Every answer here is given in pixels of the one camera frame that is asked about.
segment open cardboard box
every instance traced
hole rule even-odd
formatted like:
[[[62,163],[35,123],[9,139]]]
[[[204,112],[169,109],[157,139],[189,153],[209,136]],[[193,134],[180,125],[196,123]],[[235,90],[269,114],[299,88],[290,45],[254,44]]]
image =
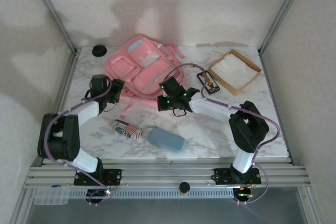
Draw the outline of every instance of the open cardboard box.
[[[221,77],[219,77],[212,69],[211,67],[214,66],[216,63],[218,63],[219,61],[223,60],[226,56],[228,56],[229,54],[233,54],[234,56],[236,56],[238,59],[240,59],[242,62],[244,62],[247,66],[249,66],[250,68],[252,68],[253,70],[257,71],[258,73],[249,81],[247,82],[244,86],[242,86],[239,89],[236,89],[235,87],[231,86],[229,83],[227,83],[225,80],[223,80]],[[213,64],[210,65],[208,72],[210,73],[210,75],[217,81],[219,82],[225,89],[227,89],[231,94],[233,95],[237,95],[239,94],[244,88],[246,88],[254,79],[257,78],[257,76],[260,74],[261,69],[255,65],[252,61],[250,61],[249,59],[247,59],[245,56],[243,56],[242,54],[238,53],[236,50],[230,50],[229,52],[227,52],[226,54],[224,54],[221,58],[219,58],[218,60],[216,60]]]

